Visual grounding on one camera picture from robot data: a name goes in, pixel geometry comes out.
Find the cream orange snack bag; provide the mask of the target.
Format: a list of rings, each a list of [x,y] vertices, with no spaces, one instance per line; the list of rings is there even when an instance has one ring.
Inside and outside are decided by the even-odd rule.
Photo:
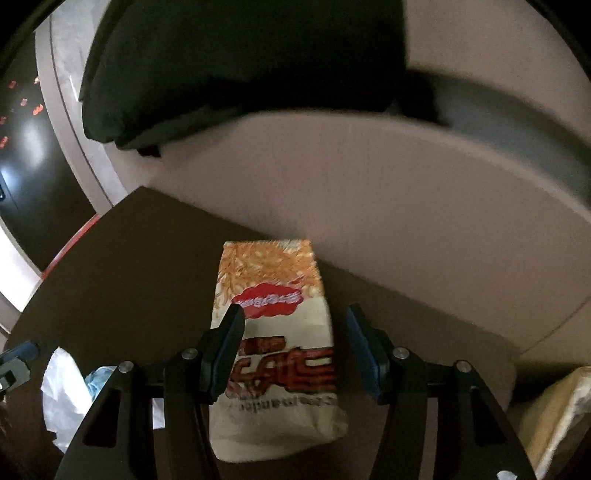
[[[228,385],[209,408],[217,459],[280,459],[344,437],[331,316],[311,242],[225,243],[212,327],[233,305],[245,330]]]

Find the black cloth on counter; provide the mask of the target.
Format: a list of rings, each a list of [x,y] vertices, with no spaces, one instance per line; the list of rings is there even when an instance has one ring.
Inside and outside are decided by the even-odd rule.
[[[400,1],[113,1],[80,100],[87,138],[143,156],[259,112],[441,122]]]

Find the white blue wrapper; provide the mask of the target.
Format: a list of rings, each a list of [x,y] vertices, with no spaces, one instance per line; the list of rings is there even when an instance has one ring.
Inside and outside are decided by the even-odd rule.
[[[135,373],[138,370],[132,362],[124,361],[118,366],[101,366],[83,376],[70,353],[61,347],[56,348],[43,374],[41,392],[45,427],[55,435],[53,444],[58,450],[68,450],[82,421],[113,373]],[[119,400],[119,391],[108,392],[103,409],[83,435],[86,446],[116,446]]]

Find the black oven door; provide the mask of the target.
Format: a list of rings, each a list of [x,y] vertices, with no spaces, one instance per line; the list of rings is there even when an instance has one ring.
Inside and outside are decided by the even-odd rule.
[[[67,163],[41,92],[35,39],[1,78],[1,218],[45,271],[94,215]]]

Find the dark brown cardboard board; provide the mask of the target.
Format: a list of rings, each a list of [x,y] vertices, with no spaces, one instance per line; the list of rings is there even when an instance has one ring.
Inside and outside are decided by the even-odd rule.
[[[40,384],[56,348],[83,373],[133,360],[150,365],[197,343],[211,323],[219,257],[228,240],[254,240],[233,224],[148,188],[103,216],[62,258],[22,312],[8,346],[41,347],[31,378],[1,407],[1,475],[51,479],[61,461],[42,413]],[[394,343],[422,359],[471,362],[502,406],[516,348],[507,340],[332,264],[318,269],[332,322],[359,304]]]

